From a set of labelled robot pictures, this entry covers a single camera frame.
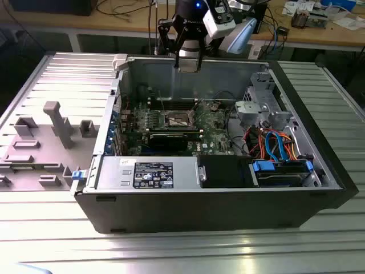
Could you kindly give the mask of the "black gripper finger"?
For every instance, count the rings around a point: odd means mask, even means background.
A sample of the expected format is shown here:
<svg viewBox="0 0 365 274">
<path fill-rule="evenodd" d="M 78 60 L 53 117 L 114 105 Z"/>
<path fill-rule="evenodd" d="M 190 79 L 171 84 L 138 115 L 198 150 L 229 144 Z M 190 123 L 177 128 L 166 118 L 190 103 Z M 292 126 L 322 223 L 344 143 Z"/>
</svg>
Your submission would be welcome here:
<svg viewBox="0 0 365 274">
<path fill-rule="evenodd" d="M 199 45 L 197 70 L 200 70 L 201 65 L 202 65 L 202 60 L 203 60 L 203 57 L 205 55 L 205 49 L 206 49 L 206 44 L 205 44 L 206 33 L 201 27 L 199 27 L 197 29 L 197 33 L 198 33 L 197 36 L 198 36 L 198 45 Z"/>
<path fill-rule="evenodd" d="M 175 40 L 168 36 L 171 28 L 174 28 L 177 33 Z M 180 50 L 187 38 L 185 19 L 180 15 L 174 15 L 172 19 L 159 19 L 157 29 L 165 51 L 175 55 L 174 68 L 179 68 Z"/>
</svg>

